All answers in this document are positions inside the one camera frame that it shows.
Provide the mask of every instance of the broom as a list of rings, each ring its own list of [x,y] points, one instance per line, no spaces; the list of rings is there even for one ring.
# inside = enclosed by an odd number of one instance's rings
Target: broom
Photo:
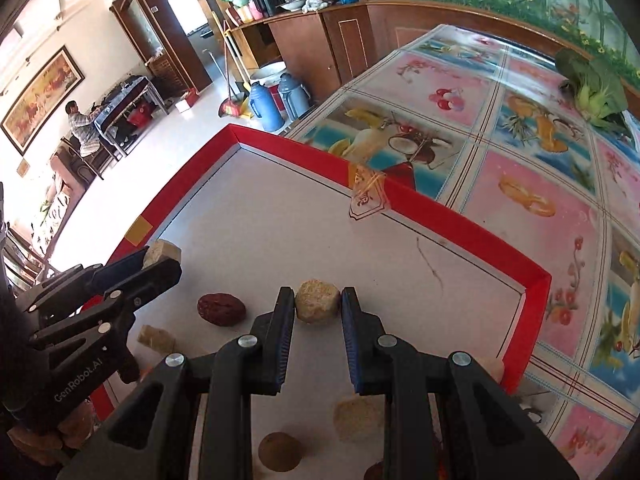
[[[218,117],[223,117],[225,115],[232,117],[239,117],[241,114],[242,101],[244,100],[244,96],[234,96],[231,97],[231,83],[229,82],[229,62],[226,56],[226,40],[225,37],[225,27],[222,30],[222,38],[223,43],[225,44],[225,81],[226,81],[226,89],[228,91],[228,98],[222,101],[220,108],[218,109]]]

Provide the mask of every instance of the metal screw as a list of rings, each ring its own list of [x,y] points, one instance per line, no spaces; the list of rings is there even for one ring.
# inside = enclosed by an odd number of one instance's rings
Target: metal screw
[[[391,334],[385,334],[378,338],[378,344],[384,348],[391,348],[398,344],[398,339],[393,337]]]
[[[238,344],[242,348],[251,348],[252,346],[256,346],[258,344],[258,338],[255,335],[243,335],[238,338]]]
[[[180,366],[183,362],[184,362],[184,355],[182,354],[169,354],[165,359],[164,362],[167,366],[170,366],[171,368],[175,368],[177,366]]]
[[[471,356],[466,352],[456,352],[451,359],[458,366],[468,366],[471,364]]]

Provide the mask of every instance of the bowl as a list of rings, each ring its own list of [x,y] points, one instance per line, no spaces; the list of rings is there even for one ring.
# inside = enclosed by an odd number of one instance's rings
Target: bowl
[[[251,84],[258,82],[262,86],[273,86],[280,81],[280,76],[287,71],[284,61],[269,63],[251,73],[249,81]]]
[[[283,9],[287,10],[300,10],[304,7],[306,0],[291,0],[286,4],[280,4]]]

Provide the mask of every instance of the brown round ball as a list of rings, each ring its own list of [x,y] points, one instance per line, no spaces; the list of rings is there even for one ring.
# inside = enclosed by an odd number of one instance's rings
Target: brown round ball
[[[231,294],[206,294],[198,300],[198,314],[214,325],[233,326],[246,317],[246,307]]]
[[[258,446],[258,457],[271,471],[291,471],[302,460],[302,444],[287,433],[270,433]]]
[[[364,480],[382,480],[383,473],[382,462],[376,462],[364,473]]]

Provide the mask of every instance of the black robotic claw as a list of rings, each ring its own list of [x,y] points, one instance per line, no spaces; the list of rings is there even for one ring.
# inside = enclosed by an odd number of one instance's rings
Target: black robotic claw
[[[105,421],[58,480],[187,478],[200,394],[208,394],[198,480],[250,480],[251,395],[284,382],[294,294],[280,289],[273,312],[217,353],[171,354]]]
[[[361,395],[386,398],[385,480],[577,480],[519,405],[465,352],[448,359],[418,352],[385,333],[342,293],[351,381]],[[275,395],[284,382],[294,295],[280,289],[272,313],[217,353],[172,354],[118,407],[58,480],[174,480],[190,475],[200,394],[208,393],[198,480],[250,480],[251,395]],[[435,394],[442,446],[433,430]]]
[[[143,269],[147,250],[108,266],[74,267],[15,303],[3,302],[16,343],[2,370],[1,400],[13,419],[38,433],[50,431],[114,372],[126,383],[139,378],[127,349],[134,312],[176,285],[182,273],[170,258]],[[72,315],[94,296],[104,299]]]
[[[556,447],[469,354],[445,359],[385,333],[342,292],[342,328],[351,382],[361,395],[385,394],[385,480],[437,480],[440,460],[428,394],[435,394],[442,461],[452,480],[572,480]]]

